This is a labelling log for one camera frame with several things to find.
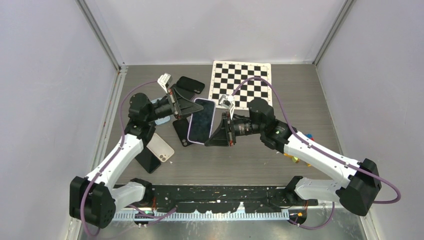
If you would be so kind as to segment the black phone case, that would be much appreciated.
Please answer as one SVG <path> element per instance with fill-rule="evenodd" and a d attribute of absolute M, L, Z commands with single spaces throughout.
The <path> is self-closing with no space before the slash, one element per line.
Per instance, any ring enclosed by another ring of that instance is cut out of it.
<path fill-rule="evenodd" d="M 172 122 L 174 130 L 183 147 L 188 147 L 192 143 L 188 141 L 189 122 L 186 118 Z"/>

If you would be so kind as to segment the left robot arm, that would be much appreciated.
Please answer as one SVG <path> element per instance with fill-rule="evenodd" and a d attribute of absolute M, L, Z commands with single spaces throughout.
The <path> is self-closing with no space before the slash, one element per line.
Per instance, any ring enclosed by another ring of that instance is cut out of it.
<path fill-rule="evenodd" d="M 134 178 L 124 186 L 115 184 L 129 163 L 140 156 L 151 142 L 155 121 L 167 116 L 182 119 L 202 111 L 204 107 L 183 97 L 175 89 L 167 89 L 162 100 L 155 103 L 137 88 L 125 97 L 129 100 L 129 121 L 121 120 L 121 137 L 112 152 L 85 177 L 76 176 L 70 183 L 69 215 L 81 220 L 89 235 L 88 225 L 99 230 L 107 227 L 115 213 L 134 203 L 148 207 L 154 199 L 150 182 Z"/>

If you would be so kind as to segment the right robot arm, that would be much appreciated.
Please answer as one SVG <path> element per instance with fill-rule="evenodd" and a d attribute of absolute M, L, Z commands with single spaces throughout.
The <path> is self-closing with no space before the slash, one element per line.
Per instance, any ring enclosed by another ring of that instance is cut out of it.
<path fill-rule="evenodd" d="M 377 164 L 342 156 L 276 119 L 274 108 L 261 98 L 247 104 L 249 115 L 224 112 L 219 127 L 205 142 L 207 147 L 231 147 L 239 136 L 259 134 L 266 147 L 296 157 L 329 176 L 330 180 L 294 176 L 286 186 L 285 198 L 291 205 L 303 200 L 340 203 L 358 216 L 366 216 L 382 188 Z"/>

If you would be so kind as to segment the black white chessboard mat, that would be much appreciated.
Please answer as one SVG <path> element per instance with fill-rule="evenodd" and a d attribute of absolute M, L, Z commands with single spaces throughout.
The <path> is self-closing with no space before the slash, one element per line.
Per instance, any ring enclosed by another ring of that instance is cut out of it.
<path fill-rule="evenodd" d="M 230 95 L 246 79 L 260 77 L 269 84 L 272 83 L 272 65 L 270 63 L 220 61 L 212 64 L 208 99 L 219 106 L 222 95 Z M 247 110 L 247 104 L 253 99 L 264 99 L 270 106 L 273 105 L 271 88 L 261 80 L 249 80 L 244 83 L 234 95 L 235 109 Z"/>

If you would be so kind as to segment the red blue toy block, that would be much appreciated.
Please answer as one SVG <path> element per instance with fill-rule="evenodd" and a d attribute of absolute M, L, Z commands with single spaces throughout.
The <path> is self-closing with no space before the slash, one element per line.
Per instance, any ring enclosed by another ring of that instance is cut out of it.
<path fill-rule="evenodd" d="M 305 136 L 312 141 L 315 140 L 314 137 L 310 133 L 306 134 Z"/>

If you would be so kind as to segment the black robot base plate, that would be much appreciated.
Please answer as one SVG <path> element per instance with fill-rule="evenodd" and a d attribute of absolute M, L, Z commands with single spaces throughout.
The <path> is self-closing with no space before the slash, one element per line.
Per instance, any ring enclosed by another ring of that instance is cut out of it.
<path fill-rule="evenodd" d="M 314 207 L 317 199 L 303 200 L 283 186 L 255 185 L 153 185 L 147 197 L 134 202 L 138 208 L 167 213 L 234 213 L 243 207 L 246 213 L 277 213 L 290 207 Z"/>

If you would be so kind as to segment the aluminium front rail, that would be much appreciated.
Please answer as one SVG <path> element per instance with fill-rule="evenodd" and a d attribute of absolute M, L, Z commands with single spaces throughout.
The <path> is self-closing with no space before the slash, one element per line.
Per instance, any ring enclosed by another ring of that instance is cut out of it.
<path fill-rule="evenodd" d="M 146 186 L 142 198 L 130 200 L 138 207 L 155 207 L 160 213 L 176 209 L 177 213 L 205 214 L 235 213 L 244 206 L 247 214 L 277 213 L 283 208 L 316 206 L 317 198 L 301 199 L 293 187 L 279 186 L 204 186 L 204 185 L 151 185 Z M 85 220 L 105 228 L 113 214 L 121 210 L 117 197 L 103 185 L 89 191 L 85 205 Z"/>

